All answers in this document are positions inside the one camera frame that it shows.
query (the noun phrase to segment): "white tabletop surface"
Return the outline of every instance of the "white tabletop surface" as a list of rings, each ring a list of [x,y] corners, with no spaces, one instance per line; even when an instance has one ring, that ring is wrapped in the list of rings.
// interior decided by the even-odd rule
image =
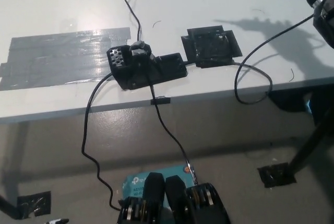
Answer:
[[[245,57],[265,39],[313,12],[305,0],[131,0],[131,5],[142,24],[142,40],[151,45],[153,53],[180,52],[184,59],[180,37],[187,35],[188,28],[223,25],[225,30],[233,30]],[[153,28],[158,20],[161,22]],[[128,43],[134,42],[137,25],[123,0],[0,0],[0,62],[7,62],[14,37],[120,27],[130,27],[132,39]],[[274,89],[286,89],[333,82],[332,55],[333,50],[309,21],[263,47],[249,64],[257,63],[267,72]],[[172,103],[233,96],[236,70],[236,66],[190,66],[186,78],[155,85],[156,96],[170,97]],[[289,82],[291,70],[294,79]],[[0,91],[0,123],[83,113],[95,85]],[[239,88],[241,92],[258,92],[265,91],[267,85],[265,78],[250,72]],[[116,81],[110,81],[98,94],[92,110],[141,107],[149,105],[150,99],[149,88],[122,91]]]

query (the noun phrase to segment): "gray duct tape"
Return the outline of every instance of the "gray duct tape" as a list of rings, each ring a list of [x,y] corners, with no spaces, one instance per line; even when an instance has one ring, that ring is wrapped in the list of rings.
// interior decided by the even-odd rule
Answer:
[[[0,90],[100,80],[110,72],[107,50],[130,38],[129,28],[13,38]]]

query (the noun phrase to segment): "black tape patch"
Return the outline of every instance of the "black tape patch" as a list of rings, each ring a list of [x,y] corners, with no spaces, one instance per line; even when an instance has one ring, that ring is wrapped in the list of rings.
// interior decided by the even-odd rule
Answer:
[[[265,187],[285,186],[296,183],[297,181],[294,175],[290,173],[288,165],[288,163],[282,163],[258,168],[257,170]]]
[[[157,105],[163,105],[163,104],[170,104],[171,103],[171,98],[167,98],[164,96],[157,97],[156,98]]]
[[[51,213],[51,191],[28,196],[17,197],[17,209],[22,213],[22,219],[34,215],[49,215]]]

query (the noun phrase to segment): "floor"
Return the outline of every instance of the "floor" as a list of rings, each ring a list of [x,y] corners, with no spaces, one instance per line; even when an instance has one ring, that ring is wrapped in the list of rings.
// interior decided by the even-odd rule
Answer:
[[[233,223],[334,223],[334,148],[330,140],[296,175],[297,183],[264,188],[257,168],[289,161],[313,129],[306,114],[279,111],[270,101],[251,107],[235,101],[162,105],[166,125],[179,138],[200,182],[218,190]],[[0,223],[116,223],[108,190],[80,153],[83,116],[0,126],[0,193],[52,192],[50,215]],[[102,177],[122,197],[127,175],[183,162],[153,107],[90,115],[87,152],[101,162]]]

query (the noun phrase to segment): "black wire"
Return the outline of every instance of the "black wire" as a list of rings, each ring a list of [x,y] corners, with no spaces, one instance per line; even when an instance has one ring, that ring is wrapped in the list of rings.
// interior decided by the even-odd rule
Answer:
[[[185,63],[185,65],[190,65],[190,64],[202,63],[202,62],[222,63],[222,61],[220,61],[220,60],[197,60],[197,61],[185,61],[184,63]],[[231,65],[240,66],[241,63],[233,62]],[[252,70],[260,73],[264,77],[266,77],[268,79],[268,81],[269,81],[269,89],[268,89],[267,93],[269,93],[269,92],[272,91],[272,79],[271,79],[271,77],[267,73],[265,73],[264,71],[262,71],[261,69],[255,67],[255,66],[251,66],[251,65],[248,65],[248,64],[244,64],[244,66],[246,66],[249,69],[252,69]]]
[[[92,102],[93,102],[93,99],[94,99],[94,96],[96,94],[96,92],[99,90],[100,86],[107,80],[109,79],[110,77],[112,76],[112,74],[108,74],[107,76],[105,76],[103,79],[101,79],[101,81],[96,85],[96,87],[94,88],[89,100],[88,100],[88,103],[87,103],[87,107],[86,107],[86,111],[85,111],[85,123],[84,123],[84,128],[83,128],[83,139],[82,139],[82,146],[81,146],[81,153],[87,157],[88,159],[90,159],[91,161],[93,161],[97,167],[97,178],[99,181],[101,181],[109,190],[110,190],[110,199],[109,199],[109,206],[117,211],[121,211],[118,207],[115,207],[112,205],[112,199],[113,199],[113,189],[111,188],[111,186],[106,183],[101,177],[100,177],[100,164],[97,160],[95,160],[93,157],[91,157],[89,154],[87,154],[85,152],[85,145],[86,145],[86,140],[87,140],[87,125],[88,125],[88,115],[89,115],[89,110],[90,110],[90,107],[92,105]]]
[[[191,174],[193,176],[194,183],[196,185],[197,184],[197,179],[196,179],[195,171],[193,170],[192,166],[190,165],[190,161],[188,159],[188,155],[187,155],[186,151],[184,150],[183,146],[181,145],[181,143],[178,141],[178,139],[169,131],[169,129],[166,127],[165,123],[163,122],[163,120],[161,118],[160,110],[159,110],[159,107],[158,107],[156,94],[154,92],[153,84],[152,84],[149,76],[147,74],[145,74],[145,75],[146,75],[147,82],[148,82],[148,84],[150,86],[150,89],[151,89],[153,104],[154,104],[154,106],[156,108],[159,121],[160,121],[162,127],[165,129],[165,131],[169,134],[169,136],[172,137],[172,139],[176,142],[176,144],[180,148],[180,150],[182,152],[182,155],[183,155],[184,159],[186,160],[187,165],[189,166],[190,172],[191,172]]]
[[[139,35],[140,35],[140,28],[141,28],[141,25],[140,25],[140,22],[139,22],[139,19],[137,18],[135,12],[132,10],[129,2],[127,0],[124,0],[127,7],[129,8],[131,14],[135,17],[137,23],[138,23],[138,32],[137,32],[137,41],[139,41]],[[189,166],[189,169],[190,169],[190,172],[193,176],[193,179],[194,179],[194,183],[197,184],[197,181],[196,181],[196,176],[195,176],[195,171],[193,170],[193,168],[190,166],[190,163],[189,163],[189,159],[188,159],[188,156],[184,150],[184,148],[182,147],[181,143],[175,138],[175,136],[168,130],[168,128],[166,127],[165,123],[163,122],[162,118],[161,118],[161,115],[160,115],[160,111],[159,111],[159,108],[158,108],[158,104],[157,104],[157,100],[156,100],[156,96],[155,96],[155,92],[154,92],[154,87],[153,87],[153,84],[149,78],[149,76],[147,74],[144,74],[146,76],[146,79],[147,79],[147,82],[150,86],[150,89],[151,89],[151,93],[152,93],[152,98],[153,98],[153,103],[154,103],[154,106],[156,108],[156,111],[157,111],[157,115],[158,115],[158,118],[159,118],[159,121],[161,123],[161,125],[163,126],[163,128],[165,129],[165,131],[172,137],[172,139],[177,143],[177,145],[179,146],[179,148],[181,149],[181,152],[187,162],[187,165]]]
[[[125,1],[125,3],[126,3],[127,7],[129,8],[131,14],[135,17],[135,19],[136,19],[136,21],[137,21],[137,23],[138,23],[137,41],[139,41],[139,39],[140,39],[140,29],[141,29],[141,25],[140,25],[139,19],[138,19],[137,16],[135,15],[135,12],[132,10],[132,8],[131,8],[129,2],[128,2],[127,0],[124,0],[124,1]]]
[[[270,88],[268,90],[268,92],[266,92],[266,94],[259,100],[257,101],[254,101],[254,102],[247,102],[247,101],[243,101],[240,97],[239,97],[239,94],[238,94],[238,90],[237,90],[237,86],[238,86],[238,78],[239,78],[239,74],[240,74],[240,71],[242,69],[243,66],[246,66],[245,63],[246,61],[257,51],[259,50],[262,46],[264,46],[265,44],[269,43],[270,41],[276,39],[277,37],[285,34],[286,32],[289,32],[291,31],[292,29],[300,26],[301,24],[307,22],[308,20],[312,19],[313,18],[313,15],[311,16],[308,16],[306,19],[303,19],[301,22],[285,29],[284,31],[276,34],[275,36],[271,37],[270,39],[266,40],[265,42],[263,42],[261,45],[259,45],[257,48],[255,48],[254,50],[251,51],[251,53],[248,54],[247,57],[245,57],[245,59],[240,63],[240,66],[238,68],[238,70],[236,71],[236,75],[235,75],[235,79],[234,79],[234,95],[237,99],[238,102],[240,102],[241,104],[244,104],[244,105],[253,105],[253,104],[256,104],[256,103],[259,103],[261,101],[263,101],[264,99],[266,99],[269,95],[269,92],[272,90],[272,83],[270,85]]]

